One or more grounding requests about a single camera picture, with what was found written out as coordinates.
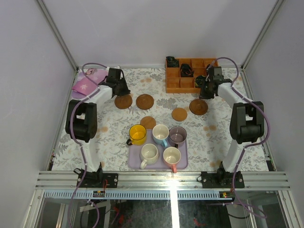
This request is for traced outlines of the dark brown coaster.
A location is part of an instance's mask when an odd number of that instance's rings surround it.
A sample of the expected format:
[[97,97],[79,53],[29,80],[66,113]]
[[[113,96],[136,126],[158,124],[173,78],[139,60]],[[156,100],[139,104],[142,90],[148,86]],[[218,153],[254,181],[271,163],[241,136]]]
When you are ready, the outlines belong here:
[[204,115],[208,111],[208,104],[201,99],[194,99],[189,105],[190,111],[195,115]]
[[137,97],[136,105],[142,110],[148,110],[154,105],[154,98],[149,94],[142,94]]
[[133,103],[133,99],[130,95],[117,96],[114,100],[114,104],[118,109],[127,109]]

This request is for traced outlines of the light wooden coaster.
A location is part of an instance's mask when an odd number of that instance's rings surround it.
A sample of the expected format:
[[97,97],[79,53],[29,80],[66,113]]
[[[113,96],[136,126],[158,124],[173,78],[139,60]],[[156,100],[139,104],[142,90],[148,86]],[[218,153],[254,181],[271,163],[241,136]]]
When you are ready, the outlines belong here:
[[184,121],[188,116],[187,111],[184,108],[175,108],[171,115],[172,118],[178,122]]
[[146,116],[141,119],[140,125],[144,126],[146,129],[153,129],[156,126],[156,121],[151,116]]

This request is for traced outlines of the purple mug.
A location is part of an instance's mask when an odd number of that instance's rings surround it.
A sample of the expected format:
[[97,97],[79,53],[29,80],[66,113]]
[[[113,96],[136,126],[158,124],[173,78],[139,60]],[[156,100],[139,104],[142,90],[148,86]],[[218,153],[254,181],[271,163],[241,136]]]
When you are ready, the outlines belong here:
[[187,139],[187,132],[183,127],[175,126],[169,130],[168,142],[175,148],[180,148]]

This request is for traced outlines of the pink mug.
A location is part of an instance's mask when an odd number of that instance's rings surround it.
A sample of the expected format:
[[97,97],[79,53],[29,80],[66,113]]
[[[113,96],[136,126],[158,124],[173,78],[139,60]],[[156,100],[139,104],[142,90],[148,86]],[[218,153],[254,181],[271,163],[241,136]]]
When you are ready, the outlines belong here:
[[163,151],[163,161],[172,170],[177,173],[177,164],[181,160],[181,152],[175,147],[168,147]]

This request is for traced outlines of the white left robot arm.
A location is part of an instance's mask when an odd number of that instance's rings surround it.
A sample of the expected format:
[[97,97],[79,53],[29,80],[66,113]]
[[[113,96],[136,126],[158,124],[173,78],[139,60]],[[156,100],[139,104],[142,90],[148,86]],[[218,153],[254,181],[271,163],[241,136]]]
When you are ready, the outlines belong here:
[[97,188],[104,182],[103,174],[97,172],[100,161],[94,142],[98,128],[97,109],[115,96],[130,94],[130,90],[120,67],[89,68],[79,73],[79,77],[72,87],[65,131],[80,147],[84,161],[82,169],[91,172],[88,183]]

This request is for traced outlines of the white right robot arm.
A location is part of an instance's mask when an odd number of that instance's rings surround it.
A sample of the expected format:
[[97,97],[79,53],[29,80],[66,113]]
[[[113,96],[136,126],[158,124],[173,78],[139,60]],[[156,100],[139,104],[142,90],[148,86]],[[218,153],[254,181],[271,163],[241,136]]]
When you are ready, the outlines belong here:
[[216,177],[221,187],[233,183],[231,172],[238,171],[243,160],[243,149],[257,142],[264,135],[264,105],[241,94],[230,79],[225,79],[222,68],[208,65],[207,77],[202,81],[199,97],[213,99],[219,96],[232,109],[229,132],[232,138],[229,151],[222,162],[223,172]]

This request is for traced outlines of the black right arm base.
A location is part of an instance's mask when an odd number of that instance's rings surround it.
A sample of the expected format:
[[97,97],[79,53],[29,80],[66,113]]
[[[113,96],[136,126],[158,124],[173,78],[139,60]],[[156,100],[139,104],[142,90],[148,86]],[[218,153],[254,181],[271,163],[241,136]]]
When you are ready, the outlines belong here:
[[196,181],[201,183],[202,187],[205,189],[231,189],[232,182],[234,182],[236,189],[243,189],[245,187],[241,171],[237,171],[236,174],[225,171],[222,163],[215,173],[202,171]]

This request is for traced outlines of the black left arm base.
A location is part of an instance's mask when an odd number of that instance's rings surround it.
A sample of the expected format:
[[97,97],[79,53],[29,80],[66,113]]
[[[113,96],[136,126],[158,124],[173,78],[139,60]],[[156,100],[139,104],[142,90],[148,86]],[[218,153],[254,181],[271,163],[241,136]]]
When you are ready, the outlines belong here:
[[102,167],[99,167],[96,172],[86,172],[80,187],[114,189],[118,186],[118,176],[118,173],[103,172]]

